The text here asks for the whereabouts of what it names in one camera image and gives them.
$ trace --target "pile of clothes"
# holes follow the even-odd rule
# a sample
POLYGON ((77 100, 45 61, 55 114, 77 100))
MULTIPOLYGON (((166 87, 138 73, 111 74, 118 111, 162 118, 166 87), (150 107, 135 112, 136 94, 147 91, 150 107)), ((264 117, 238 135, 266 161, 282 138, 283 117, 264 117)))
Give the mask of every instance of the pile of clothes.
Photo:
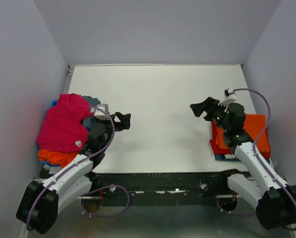
MULTIPOLYGON (((263 127, 266 125, 266 117, 265 115, 253 115, 246 114, 246 119, 244 123, 244 129, 251 136, 253 140, 255 140, 258 134, 262 131, 263 127)), ((230 151, 230 149, 224 144, 223 141, 223 130, 216 126, 214 122, 212 122, 212 135, 213 139, 209 142, 215 154, 216 160, 224 160, 224 161, 239 161, 230 151)), ((270 158, 270 145, 268 141, 268 129, 264 131, 257 142, 258 150, 261 155, 268 160, 270 158)))
POLYGON ((61 94, 55 106, 47 110, 37 143, 38 158, 64 168, 83 148, 91 125, 96 123, 90 106, 100 104, 97 98, 61 94))

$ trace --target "wall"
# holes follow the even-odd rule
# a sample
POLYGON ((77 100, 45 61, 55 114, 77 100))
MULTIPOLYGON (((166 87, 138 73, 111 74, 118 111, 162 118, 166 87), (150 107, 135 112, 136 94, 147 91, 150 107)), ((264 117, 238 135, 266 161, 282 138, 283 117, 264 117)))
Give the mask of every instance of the wall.
POLYGON ((280 0, 35 0, 67 63, 245 63, 280 0))
MULTIPOLYGON (((296 183, 296 0, 283 0, 244 67, 247 84, 270 102, 269 138, 277 169, 296 183)), ((253 96, 258 113, 262 100, 253 96)))
POLYGON ((67 74, 32 0, 0 0, 0 237, 17 236, 15 218, 38 172, 35 144, 46 108, 67 74))

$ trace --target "floor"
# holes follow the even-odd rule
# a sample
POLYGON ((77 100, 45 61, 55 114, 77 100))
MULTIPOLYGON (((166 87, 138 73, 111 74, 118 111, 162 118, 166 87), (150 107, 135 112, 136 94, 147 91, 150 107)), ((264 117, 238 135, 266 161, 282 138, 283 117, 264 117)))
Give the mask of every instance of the floor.
MULTIPOLYGON (((107 208, 115 212, 121 208, 107 208)), ((239 199, 237 210, 253 212, 239 199)), ((291 238, 282 228, 265 230, 254 217, 235 217, 217 207, 173 206, 130 207, 116 218, 89 218, 82 215, 80 200, 71 203, 44 235, 32 232, 30 238, 291 238)))

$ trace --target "purple cable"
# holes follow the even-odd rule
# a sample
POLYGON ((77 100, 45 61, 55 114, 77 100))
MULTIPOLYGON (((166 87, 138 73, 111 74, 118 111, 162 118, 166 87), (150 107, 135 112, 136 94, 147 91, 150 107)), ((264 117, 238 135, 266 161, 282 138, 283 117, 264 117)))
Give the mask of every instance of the purple cable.
MULTIPOLYGON (((86 157, 86 158, 80 160, 79 162, 77 162, 77 164, 73 164, 73 165, 69 166, 68 168, 65 168, 65 170, 64 170, 63 172, 61 172, 61 173, 55 178, 56 181, 57 181, 59 178, 61 178, 64 174, 66 174, 69 170, 71 170, 72 168, 76 167, 78 164, 80 164, 80 163, 82 163, 82 162, 84 162, 84 161, 86 161, 86 160, 88 160, 88 159, 90 159, 90 158, 92 158, 92 157, 94 157, 94 156, 96 156, 96 155, 102 153, 103 151, 105 151, 105 150, 110 146, 110 144, 111 144, 112 141, 113 141, 113 138, 114 138, 114 136, 115 136, 115 125, 114 125, 114 121, 113 121, 113 119, 109 116, 108 113, 106 113, 105 111, 103 111, 103 110, 100 109, 100 108, 97 108, 97 107, 95 107, 95 106, 90 106, 88 109, 92 109, 92 108, 95 108, 96 110, 99 110, 100 112, 102 112, 103 114, 105 114, 105 116, 107 116, 107 118, 108 118, 109 121, 111 122, 111 124, 112 124, 112 128, 113 128, 113 131, 112 131, 112 137, 110 138, 110 141, 107 143, 107 145, 104 146, 101 150, 99 150, 99 151, 97 151, 96 153, 94 153, 94 154, 92 154, 92 155, 90 155, 90 156, 88 156, 88 157, 86 157)), ((42 195, 45 193, 45 191, 48 190, 49 187, 51 187, 51 186, 54 185, 54 184, 55 184, 55 182, 53 182, 53 181, 52 181, 51 183, 49 183, 49 184, 48 184, 48 185, 47 185, 47 186, 46 186, 46 187, 40 192, 40 194, 37 196, 37 198, 34 200, 34 202, 33 202, 33 204, 32 204, 32 207, 31 207, 31 209, 30 209, 30 211, 29 211, 29 215, 28 215, 27 222, 26 222, 26 228, 27 228, 28 231, 32 231, 32 230, 33 230, 32 228, 30 228, 30 221, 31 221, 32 213, 33 213, 33 211, 34 211, 35 206, 37 205, 38 201, 40 200, 40 198, 42 197, 42 195)))
POLYGON ((252 214, 239 214, 239 213, 232 213, 232 212, 229 212, 229 211, 226 211, 222 208, 222 203, 220 201, 220 199, 218 198, 216 200, 216 204, 218 206, 218 208, 222 211, 222 212, 225 212, 225 213, 228 213, 230 215, 233 215, 233 216, 238 216, 238 217, 251 217, 251 216, 255 216, 256 213, 252 213, 252 214))
MULTIPOLYGON (((284 187, 277 179, 275 179, 276 177, 273 175, 273 173, 269 170, 269 168, 263 163, 262 159, 259 157, 259 155, 257 154, 256 151, 256 144, 258 142, 258 139, 261 137, 261 135, 263 134, 263 132, 267 129, 269 122, 270 122, 270 118, 271 118, 271 109, 270 109, 270 105, 267 101, 267 99, 259 92, 252 90, 252 89, 248 89, 248 88, 238 88, 235 89, 234 92, 236 91, 250 91, 253 93, 258 94, 260 97, 262 97, 262 99, 265 101, 267 108, 268 108, 268 119, 267 119, 267 123, 265 125, 265 127, 262 129, 262 131, 259 133, 259 135, 257 136, 257 138, 254 140, 253 142, 253 146, 252 146, 252 150, 254 152, 254 155, 256 156, 256 158, 258 159, 259 163, 262 165, 262 167, 267 171, 267 173, 270 175, 270 177, 284 190, 284 192, 288 195, 288 197, 290 198, 290 200, 292 201, 294 207, 296 208, 296 201, 295 199, 292 197, 292 195, 289 193, 289 191, 287 190, 286 187, 284 187)), ((284 227, 286 230, 289 231, 296 231, 296 227, 295 228, 288 228, 288 227, 284 227)))
POLYGON ((85 195, 89 195, 89 194, 92 194, 92 193, 95 193, 95 192, 99 192, 100 190, 103 190, 103 189, 106 189, 106 188, 110 188, 110 187, 119 187, 119 188, 123 189, 126 192, 126 194, 127 194, 127 204, 126 204, 125 208, 122 211, 120 211, 120 212, 118 212, 116 214, 113 214, 113 215, 99 215, 99 214, 95 214, 95 213, 88 213, 88 212, 86 212, 85 209, 84 209, 84 204, 82 204, 82 208, 84 210, 83 213, 86 213, 87 215, 90 215, 90 217, 93 216, 93 217, 105 217, 105 218, 108 218, 108 217, 116 217, 116 216, 119 216, 120 214, 124 213, 128 209, 129 202, 130 202, 130 195, 129 195, 129 192, 127 191, 127 189, 125 189, 123 186, 113 185, 112 184, 112 185, 101 187, 99 189, 96 189, 96 190, 93 190, 91 192, 88 192, 85 195))

